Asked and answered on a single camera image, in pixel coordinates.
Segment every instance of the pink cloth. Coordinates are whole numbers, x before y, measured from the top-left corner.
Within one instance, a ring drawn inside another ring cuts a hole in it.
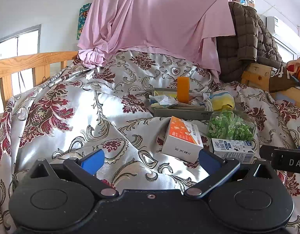
[[[172,55],[220,73],[217,36],[235,35],[229,0],[94,0],[78,46],[88,68],[118,50]]]

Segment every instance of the green vegetable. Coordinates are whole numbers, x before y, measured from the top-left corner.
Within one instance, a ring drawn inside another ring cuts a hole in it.
[[[243,120],[233,111],[216,113],[209,122],[208,135],[211,138],[251,141],[254,124]]]

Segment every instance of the floral bedspread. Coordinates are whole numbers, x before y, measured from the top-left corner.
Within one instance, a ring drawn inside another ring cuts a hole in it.
[[[299,108],[237,82],[216,84],[209,71],[186,60],[121,51],[104,68],[92,70],[75,60],[42,85],[11,97],[0,114],[0,234],[15,230],[8,211],[13,177],[25,173],[37,158],[60,162],[100,147],[106,158],[96,176],[119,192],[184,191],[201,181],[205,176],[198,162],[161,153],[170,118],[153,117],[147,100],[153,87],[176,88],[178,76],[189,76],[192,90],[209,86],[233,94],[237,107],[256,121],[256,158],[260,144],[300,145]],[[207,121],[193,122],[208,148]],[[300,174],[278,175],[295,202],[288,229],[300,233]]]

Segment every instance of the clear plastic container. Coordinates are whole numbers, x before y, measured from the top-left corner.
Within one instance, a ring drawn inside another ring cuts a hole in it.
[[[211,138],[250,141],[255,132],[254,120],[245,112],[227,110],[211,115],[207,134]]]

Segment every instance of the brown puffer coat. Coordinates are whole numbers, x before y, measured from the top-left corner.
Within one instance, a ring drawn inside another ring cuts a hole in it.
[[[256,10],[240,3],[229,2],[235,36],[216,38],[220,79],[223,82],[239,80],[251,62],[279,68],[285,65],[278,53],[274,37],[257,15]]]

